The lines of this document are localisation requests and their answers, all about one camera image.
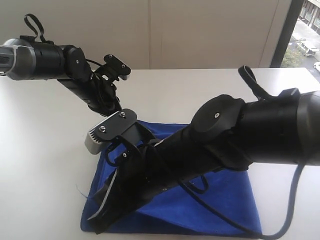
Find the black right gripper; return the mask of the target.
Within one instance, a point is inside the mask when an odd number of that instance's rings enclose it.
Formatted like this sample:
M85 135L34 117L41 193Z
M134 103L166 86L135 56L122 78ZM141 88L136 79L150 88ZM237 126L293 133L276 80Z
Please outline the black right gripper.
M98 210L87 222L96 234L171 189L208 172L246 171L250 161L232 144L245 102L222 94L204 103L184 128L139 147L141 156L114 172Z

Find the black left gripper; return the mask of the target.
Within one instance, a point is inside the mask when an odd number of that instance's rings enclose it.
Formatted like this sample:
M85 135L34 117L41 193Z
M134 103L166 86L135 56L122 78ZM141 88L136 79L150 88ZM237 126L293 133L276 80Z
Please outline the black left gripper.
M62 52L67 78L58 79L60 84L86 103L90 110L104 117L122 109L114 81L96 74L80 47L66 45Z

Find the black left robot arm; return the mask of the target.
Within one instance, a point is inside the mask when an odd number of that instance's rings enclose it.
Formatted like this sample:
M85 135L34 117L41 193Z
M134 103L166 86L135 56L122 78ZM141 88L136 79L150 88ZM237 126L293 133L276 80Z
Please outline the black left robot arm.
M105 117L121 110L116 88L73 45L9 39L0 46L0 71L15 81L56 80Z

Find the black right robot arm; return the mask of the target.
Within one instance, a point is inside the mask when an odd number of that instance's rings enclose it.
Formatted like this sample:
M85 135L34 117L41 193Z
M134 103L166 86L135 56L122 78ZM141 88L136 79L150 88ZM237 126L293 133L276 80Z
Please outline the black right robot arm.
M320 163L320 93L282 92L248 103L222 94L207 101L187 126L163 140L127 108L107 117L88 137L107 145L107 153L125 146L115 160L105 157L114 171L94 195L98 210L88 218L97 234L176 186L201 203L200 190L192 188L190 180L208 172L245 171L252 163L293 164L297 168L287 215L277 233L259 234L223 217L255 238L276 240L291 224L303 168Z

